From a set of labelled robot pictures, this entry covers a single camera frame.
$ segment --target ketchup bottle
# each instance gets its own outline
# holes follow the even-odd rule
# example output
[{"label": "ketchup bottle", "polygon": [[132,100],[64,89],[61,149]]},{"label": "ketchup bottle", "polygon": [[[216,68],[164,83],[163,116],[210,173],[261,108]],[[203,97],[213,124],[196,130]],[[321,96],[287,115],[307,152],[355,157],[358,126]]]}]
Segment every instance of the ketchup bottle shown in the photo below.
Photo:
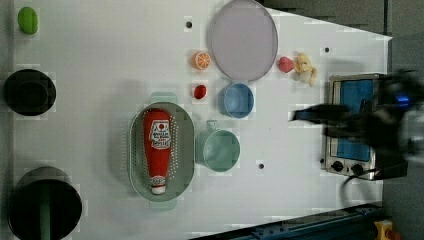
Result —
[{"label": "ketchup bottle", "polygon": [[144,116],[144,149],[152,182],[153,194],[163,194],[171,154],[169,114],[153,108]]}]

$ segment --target bottle cap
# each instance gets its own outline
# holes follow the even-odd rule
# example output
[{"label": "bottle cap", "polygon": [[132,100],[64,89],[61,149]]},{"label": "bottle cap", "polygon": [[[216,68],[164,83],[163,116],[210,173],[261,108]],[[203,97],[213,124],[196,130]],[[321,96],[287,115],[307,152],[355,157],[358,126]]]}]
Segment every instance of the bottle cap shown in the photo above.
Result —
[{"label": "bottle cap", "polygon": [[161,186],[161,187],[152,187],[152,192],[153,194],[163,194],[165,192],[166,186]]}]

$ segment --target green tray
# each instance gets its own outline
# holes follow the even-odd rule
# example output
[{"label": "green tray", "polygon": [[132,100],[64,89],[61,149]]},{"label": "green tray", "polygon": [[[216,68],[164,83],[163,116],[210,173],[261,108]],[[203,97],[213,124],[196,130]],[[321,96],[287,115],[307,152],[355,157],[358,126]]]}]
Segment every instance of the green tray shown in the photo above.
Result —
[{"label": "green tray", "polygon": [[[194,175],[194,125],[188,113],[177,105],[173,93],[153,93],[151,104],[140,111],[134,118],[129,131],[128,173],[132,186],[142,197],[151,201],[154,208],[169,208],[176,203],[169,202],[181,195],[189,186]],[[151,191],[151,182],[144,153],[143,119],[151,108],[160,108],[171,116],[171,156],[169,159],[166,191],[155,195]],[[168,202],[166,205],[154,204]]]}]

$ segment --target green cup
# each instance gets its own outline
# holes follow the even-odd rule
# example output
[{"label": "green cup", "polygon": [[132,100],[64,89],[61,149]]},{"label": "green cup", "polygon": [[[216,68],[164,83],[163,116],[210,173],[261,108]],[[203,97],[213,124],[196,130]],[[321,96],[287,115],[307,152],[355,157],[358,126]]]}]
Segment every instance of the green cup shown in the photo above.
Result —
[{"label": "green cup", "polygon": [[196,138],[196,162],[216,172],[230,170],[240,156],[240,143],[229,131],[217,129],[216,120],[206,121],[207,131]]}]

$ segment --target white plate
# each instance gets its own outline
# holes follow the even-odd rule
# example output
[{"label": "white plate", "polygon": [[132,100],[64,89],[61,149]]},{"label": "white plate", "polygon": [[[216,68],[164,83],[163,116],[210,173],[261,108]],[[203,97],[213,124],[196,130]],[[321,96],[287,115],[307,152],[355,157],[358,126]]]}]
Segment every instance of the white plate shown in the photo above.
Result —
[{"label": "white plate", "polygon": [[251,0],[234,0],[213,21],[211,44],[224,74],[249,81],[263,77],[274,64],[278,36],[264,7]]}]

